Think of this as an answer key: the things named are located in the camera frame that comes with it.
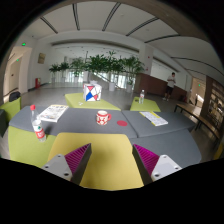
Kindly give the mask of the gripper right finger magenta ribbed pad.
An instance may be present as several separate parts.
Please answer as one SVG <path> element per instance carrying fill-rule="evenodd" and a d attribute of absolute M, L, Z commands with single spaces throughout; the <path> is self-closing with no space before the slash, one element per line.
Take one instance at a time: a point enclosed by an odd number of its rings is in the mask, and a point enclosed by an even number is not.
<path fill-rule="evenodd" d="M 168 155 L 159 156 L 137 144 L 133 145 L 132 154 L 144 185 L 181 170 Z"/>

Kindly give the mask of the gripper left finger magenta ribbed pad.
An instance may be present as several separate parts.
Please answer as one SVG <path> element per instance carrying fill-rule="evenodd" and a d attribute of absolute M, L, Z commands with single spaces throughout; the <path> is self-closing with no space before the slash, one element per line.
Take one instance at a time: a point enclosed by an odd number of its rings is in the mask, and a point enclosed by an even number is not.
<path fill-rule="evenodd" d="M 57 154 L 42 169 L 79 185 L 91 154 L 91 144 L 88 143 L 66 155 Z"/>

